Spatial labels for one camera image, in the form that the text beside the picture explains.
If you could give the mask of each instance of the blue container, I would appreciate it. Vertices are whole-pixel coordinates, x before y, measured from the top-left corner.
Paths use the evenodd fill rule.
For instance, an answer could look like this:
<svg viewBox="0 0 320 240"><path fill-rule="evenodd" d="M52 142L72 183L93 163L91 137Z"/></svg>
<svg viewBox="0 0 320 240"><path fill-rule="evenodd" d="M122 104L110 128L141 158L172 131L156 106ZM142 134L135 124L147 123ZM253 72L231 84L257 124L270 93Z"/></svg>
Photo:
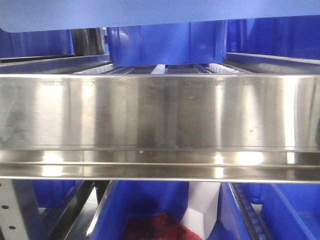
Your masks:
<svg viewBox="0 0 320 240"><path fill-rule="evenodd" d="M273 238L320 240L319 199L319 184L267 184L261 215Z"/></svg>
<svg viewBox="0 0 320 240"><path fill-rule="evenodd" d="M0 58L70 55L70 30L5 32L0 29Z"/></svg>
<svg viewBox="0 0 320 240"><path fill-rule="evenodd" d="M40 208L59 208L76 187L76 180L34 180L33 188Z"/></svg>
<svg viewBox="0 0 320 240"><path fill-rule="evenodd" d="M120 240L128 219L162 212L181 220L188 206L188 182L116 181L101 210L90 240ZM222 183L218 219L209 240L249 240L229 185Z"/></svg>
<svg viewBox="0 0 320 240"><path fill-rule="evenodd" d="M320 59L320 15L229 20L227 52Z"/></svg>
<svg viewBox="0 0 320 240"><path fill-rule="evenodd" d="M108 28L115 66L221 63L227 21L185 22Z"/></svg>

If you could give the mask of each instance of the metal rail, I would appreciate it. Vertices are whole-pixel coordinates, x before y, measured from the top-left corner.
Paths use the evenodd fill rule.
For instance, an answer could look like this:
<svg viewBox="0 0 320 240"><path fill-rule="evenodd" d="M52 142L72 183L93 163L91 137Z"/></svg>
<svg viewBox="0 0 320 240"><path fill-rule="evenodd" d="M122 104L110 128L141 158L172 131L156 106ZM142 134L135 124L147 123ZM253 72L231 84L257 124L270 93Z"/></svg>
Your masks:
<svg viewBox="0 0 320 240"><path fill-rule="evenodd" d="M2 178L320 181L319 75L1 75L0 86Z"/></svg>

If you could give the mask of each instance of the perforated metal post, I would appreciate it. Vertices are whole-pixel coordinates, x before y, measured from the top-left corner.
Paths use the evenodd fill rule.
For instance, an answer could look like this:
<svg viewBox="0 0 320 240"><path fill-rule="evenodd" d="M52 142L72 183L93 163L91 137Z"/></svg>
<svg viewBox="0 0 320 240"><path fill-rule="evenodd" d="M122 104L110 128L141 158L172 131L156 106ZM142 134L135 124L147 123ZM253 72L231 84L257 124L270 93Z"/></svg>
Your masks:
<svg viewBox="0 0 320 240"><path fill-rule="evenodd" d="M30 180L0 180L0 227L5 240L45 240Z"/></svg>

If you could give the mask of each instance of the red fabric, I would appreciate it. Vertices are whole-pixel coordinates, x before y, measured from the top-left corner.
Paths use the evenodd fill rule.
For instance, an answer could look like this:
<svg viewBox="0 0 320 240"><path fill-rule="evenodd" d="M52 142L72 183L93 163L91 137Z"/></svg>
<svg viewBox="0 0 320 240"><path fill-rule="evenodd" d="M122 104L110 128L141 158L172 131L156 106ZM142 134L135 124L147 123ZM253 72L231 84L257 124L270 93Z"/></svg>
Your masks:
<svg viewBox="0 0 320 240"><path fill-rule="evenodd" d="M122 240L202 240L170 214L164 212L150 218L131 218Z"/></svg>

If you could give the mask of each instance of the white paper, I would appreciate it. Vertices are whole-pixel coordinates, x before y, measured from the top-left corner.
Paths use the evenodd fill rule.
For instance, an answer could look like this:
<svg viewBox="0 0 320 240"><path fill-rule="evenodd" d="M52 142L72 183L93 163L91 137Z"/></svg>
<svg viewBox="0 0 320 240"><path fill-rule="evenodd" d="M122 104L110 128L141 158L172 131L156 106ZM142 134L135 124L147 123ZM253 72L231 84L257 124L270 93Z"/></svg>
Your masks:
<svg viewBox="0 0 320 240"><path fill-rule="evenodd" d="M206 240L217 221L220 182L190 182L188 207L181 223Z"/></svg>

